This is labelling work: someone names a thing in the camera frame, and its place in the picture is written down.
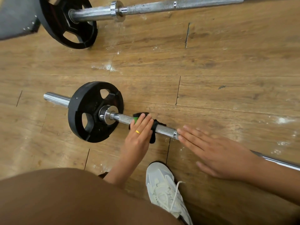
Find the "shoelace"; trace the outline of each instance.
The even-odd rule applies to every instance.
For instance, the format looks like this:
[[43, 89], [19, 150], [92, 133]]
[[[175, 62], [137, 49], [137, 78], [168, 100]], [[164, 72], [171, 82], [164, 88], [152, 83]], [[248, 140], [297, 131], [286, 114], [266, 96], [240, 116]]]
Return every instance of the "shoelace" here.
[[[178, 186], [180, 183], [184, 183], [183, 181], [179, 181], [176, 185], [176, 190], [175, 190], [175, 194], [174, 196], [172, 196], [172, 194], [170, 193], [170, 190], [171, 188], [165, 183], [157, 183], [155, 185], [155, 187], [153, 188], [153, 194], [152, 196], [155, 198], [155, 200], [157, 201], [158, 204], [162, 205], [168, 212], [173, 212], [173, 213], [181, 213], [181, 211], [172, 211], [173, 209], [173, 206], [174, 206], [174, 203], [175, 203], [175, 200], [176, 200], [176, 197], [177, 197], [177, 192], [178, 192]], [[161, 187], [167, 187], [168, 188], [168, 193], [169, 195], [173, 198], [173, 202], [171, 204], [171, 207], [169, 207], [169, 198], [168, 198], [168, 194], [166, 192], [161, 192], [159, 193], [158, 195], [155, 195], [155, 191], [156, 189], [158, 188], [161, 188]], [[164, 195], [165, 198], [166, 198], [166, 202], [163, 202], [159, 197]]]

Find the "weight plate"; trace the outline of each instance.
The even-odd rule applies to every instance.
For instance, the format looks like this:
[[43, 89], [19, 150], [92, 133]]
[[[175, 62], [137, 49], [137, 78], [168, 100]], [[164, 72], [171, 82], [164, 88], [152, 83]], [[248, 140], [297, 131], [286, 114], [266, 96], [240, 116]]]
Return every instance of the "weight plate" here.
[[[106, 89], [109, 94], [102, 98], [100, 90]], [[121, 92], [112, 84], [94, 81], [81, 86], [72, 96], [69, 103], [68, 121], [71, 130], [79, 138], [97, 143], [107, 139], [117, 127], [116, 121], [107, 125], [99, 119], [99, 111], [105, 105], [116, 106], [123, 113], [124, 103]], [[86, 113], [88, 123], [82, 123], [82, 114]]]
[[[74, 23], [69, 17], [71, 9], [79, 10], [91, 8], [89, 0], [57, 0], [55, 5], [47, 0], [35, 0], [35, 10], [38, 19], [47, 32], [61, 44], [74, 49], [84, 49], [94, 44], [97, 37], [97, 23]], [[68, 31], [77, 36], [79, 43], [72, 42], [64, 37]]]

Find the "white sneaker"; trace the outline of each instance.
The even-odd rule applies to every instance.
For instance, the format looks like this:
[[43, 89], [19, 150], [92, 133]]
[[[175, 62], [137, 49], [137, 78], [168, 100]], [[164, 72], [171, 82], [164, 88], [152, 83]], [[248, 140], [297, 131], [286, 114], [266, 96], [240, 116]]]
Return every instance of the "white sneaker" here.
[[178, 190], [180, 183], [182, 181], [175, 184], [172, 172], [163, 162], [153, 162], [147, 168], [146, 186], [151, 203], [192, 225], [193, 222]]

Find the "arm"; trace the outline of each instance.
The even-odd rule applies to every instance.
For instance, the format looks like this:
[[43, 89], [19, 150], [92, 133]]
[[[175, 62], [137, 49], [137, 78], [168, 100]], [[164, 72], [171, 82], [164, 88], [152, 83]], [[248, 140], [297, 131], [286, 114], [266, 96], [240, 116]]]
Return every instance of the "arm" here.
[[300, 205], [300, 172], [269, 162], [225, 137], [184, 126], [179, 140], [200, 159], [197, 166], [217, 178], [244, 181]]
[[136, 123], [134, 123], [134, 120], [131, 122], [129, 134], [121, 147], [120, 159], [105, 176], [104, 180], [106, 182], [124, 188], [125, 182], [148, 151], [152, 125], [151, 114], [148, 114], [147, 117], [145, 117], [145, 114], [141, 114]]

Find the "gray mat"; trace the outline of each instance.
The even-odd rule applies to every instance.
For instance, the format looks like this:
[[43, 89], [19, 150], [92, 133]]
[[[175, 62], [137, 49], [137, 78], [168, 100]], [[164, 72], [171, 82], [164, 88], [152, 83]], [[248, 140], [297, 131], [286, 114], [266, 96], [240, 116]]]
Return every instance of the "gray mat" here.
[[3, 0], [0, 6], [0, 40], [38, 31], [33, 0]]

